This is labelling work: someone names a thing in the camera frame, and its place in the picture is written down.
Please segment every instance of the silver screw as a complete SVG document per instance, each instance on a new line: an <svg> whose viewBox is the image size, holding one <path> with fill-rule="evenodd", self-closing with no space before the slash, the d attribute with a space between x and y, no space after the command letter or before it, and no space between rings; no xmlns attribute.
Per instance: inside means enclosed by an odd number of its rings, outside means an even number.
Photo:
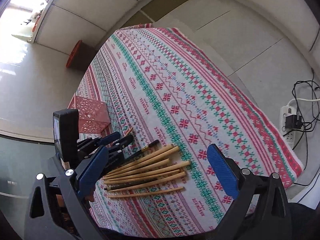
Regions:
<svg viewBox="0 0 320 240"><path fill-rule="evenodd" d="M273 177L274 179L279 179L279 178L280 178L279 174L276 173L276 172L272 173L272 177Z"/></svg>
<svg viewBox="0 0 320 240"><path fill-rule="evenodd" d="M247 168L242 169L241 172L242 172L242 174L244 174L244 175L249 175L249 174L250 174L250 170L247 169Z"/></svg>
<svg viewBox="0 0 320 240"><path fill-rule="evenodd" d="M65 174L66 174L67 176L71 176L73 173L74 173L74 170L73 170L73 169L66 170L66 172L65 172Z"/></svg>
<svg viewBox="0 0 320 240"><path fill-rule="evenodd" d="M37 180L41 180L43 178L43 174L42 173L39 173L37 176L36 176Z"/></svg>

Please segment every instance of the pink perforated pen holder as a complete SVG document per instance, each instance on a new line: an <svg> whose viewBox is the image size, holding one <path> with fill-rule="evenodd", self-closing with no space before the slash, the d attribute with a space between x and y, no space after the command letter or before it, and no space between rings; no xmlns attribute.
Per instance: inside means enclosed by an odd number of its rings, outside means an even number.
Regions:
<svg viewBox="0 0 320 240"><path fill-rule="evenodd" d="M110 124L104 102L73 95L68 108L79 110L79 133L101 133Z"/></svg>

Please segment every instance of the device screen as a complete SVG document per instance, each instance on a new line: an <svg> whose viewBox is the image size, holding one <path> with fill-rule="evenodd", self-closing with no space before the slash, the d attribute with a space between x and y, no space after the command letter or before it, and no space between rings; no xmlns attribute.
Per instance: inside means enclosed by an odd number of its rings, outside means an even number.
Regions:
<svg viewBox="0 0 320 240"><path fill-rule="evenodd" d="M61 150L59 119L55 116L53 117L53 137L54 137L54 144L57 146L57 148L61 153L62 150Z"/></svg>

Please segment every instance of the power socket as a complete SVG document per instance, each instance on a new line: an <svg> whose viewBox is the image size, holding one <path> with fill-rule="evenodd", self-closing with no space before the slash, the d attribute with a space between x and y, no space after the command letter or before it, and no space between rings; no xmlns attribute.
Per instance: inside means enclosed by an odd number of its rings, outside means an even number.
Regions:
<svg viewBox="0 0 320 240"><path fill-rule="evenodd" d="M285 128L285 118L292 114L297 114L297 109L295 107L283 106L280 108L279 130L281 135L285 135L287 132L291 130L290 128ZM296 131L292 131L284 137L284 140L287 141L291 148L294 147L295 134Z"/></svg>

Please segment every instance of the patterned tablecloth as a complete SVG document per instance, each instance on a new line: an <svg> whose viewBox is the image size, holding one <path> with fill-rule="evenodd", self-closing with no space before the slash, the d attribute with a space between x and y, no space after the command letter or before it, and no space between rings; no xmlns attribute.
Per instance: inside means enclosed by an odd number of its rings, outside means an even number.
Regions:
<svg viewBox="0 0 320 240"><path fill-rule="evenodd" d="M110 130L124 134L134 128L135 141L126 155L159 139L163 145L180 147L172 163L192 161L186 178L135 193L179 186L185 190L110 199L100 180L91 213L100 227L130 236L173 237L210 231L232 198L206 159L208 145L217 144L225 156L254 174L278 172L285 187L303 167L276 127L219 66L178 29L150 27L116 31L89 66L77 95L107 103Z"/></svg>

